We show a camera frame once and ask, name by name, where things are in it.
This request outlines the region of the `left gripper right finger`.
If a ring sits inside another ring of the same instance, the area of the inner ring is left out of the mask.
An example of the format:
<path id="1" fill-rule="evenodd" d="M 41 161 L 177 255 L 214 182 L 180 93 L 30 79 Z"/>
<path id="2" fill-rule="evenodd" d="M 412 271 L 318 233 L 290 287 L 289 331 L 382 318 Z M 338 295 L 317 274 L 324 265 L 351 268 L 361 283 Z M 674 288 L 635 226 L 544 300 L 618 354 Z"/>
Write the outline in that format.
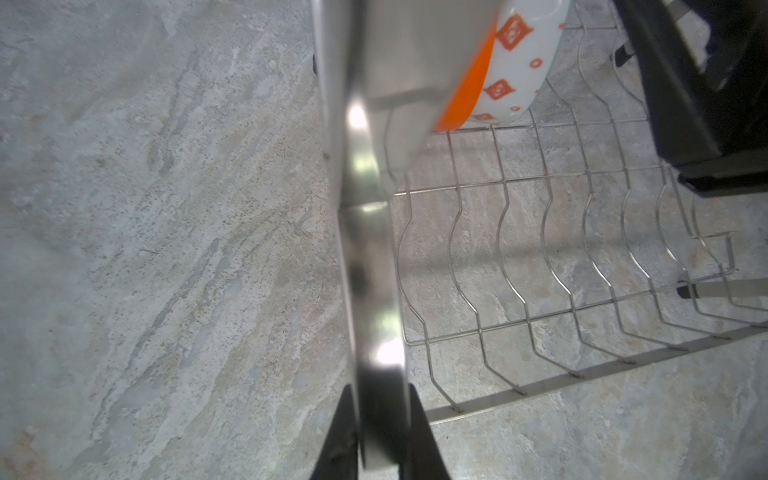
<path id="1" fill-rule="evenodd" d="M 450 480 L 421 400 L 413 384 L 409 385 L 411 426 L 406 457 L 400 465 L 403 480 Z"/>

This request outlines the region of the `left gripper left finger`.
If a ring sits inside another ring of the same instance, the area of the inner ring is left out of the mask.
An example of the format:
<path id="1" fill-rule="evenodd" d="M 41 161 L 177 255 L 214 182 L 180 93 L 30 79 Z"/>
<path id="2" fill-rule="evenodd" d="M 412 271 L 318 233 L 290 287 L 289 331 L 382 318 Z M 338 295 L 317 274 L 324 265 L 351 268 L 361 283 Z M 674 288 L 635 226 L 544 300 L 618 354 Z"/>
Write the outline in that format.
<path id="1" fill-rule="evenodd" d="M 357 480 L 358 436 L 352 386 L 342 390 L 310 480 Z"/>

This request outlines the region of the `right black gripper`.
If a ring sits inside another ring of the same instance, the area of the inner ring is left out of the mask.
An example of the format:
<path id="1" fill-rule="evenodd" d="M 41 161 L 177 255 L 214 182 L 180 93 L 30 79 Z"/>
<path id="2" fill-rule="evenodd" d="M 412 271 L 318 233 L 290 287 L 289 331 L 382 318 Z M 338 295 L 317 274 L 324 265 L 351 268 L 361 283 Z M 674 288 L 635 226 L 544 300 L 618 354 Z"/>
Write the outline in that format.
<path id="1" fill-rule="evenodd" d="M 710 27 L 703 70 L 661 1 L 615 6 L 638 60 L 658 155 L 701 197 L 767 190 L 767 4 L 689 1 Z"/>

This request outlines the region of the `green patterned ceramic bowl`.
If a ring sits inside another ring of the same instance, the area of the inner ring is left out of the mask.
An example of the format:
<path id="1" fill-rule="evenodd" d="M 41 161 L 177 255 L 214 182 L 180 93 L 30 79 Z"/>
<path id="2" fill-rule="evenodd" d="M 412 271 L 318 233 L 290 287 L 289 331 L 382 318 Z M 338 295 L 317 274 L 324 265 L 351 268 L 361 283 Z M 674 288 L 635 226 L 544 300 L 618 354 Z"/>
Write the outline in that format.
<path id="1" fill-rule="evenodd" d="M 571 0 L 500 3 L 492 55 L 471 122 L 507 125 L 532 105 L 555 59 L 571 4 Z"/>

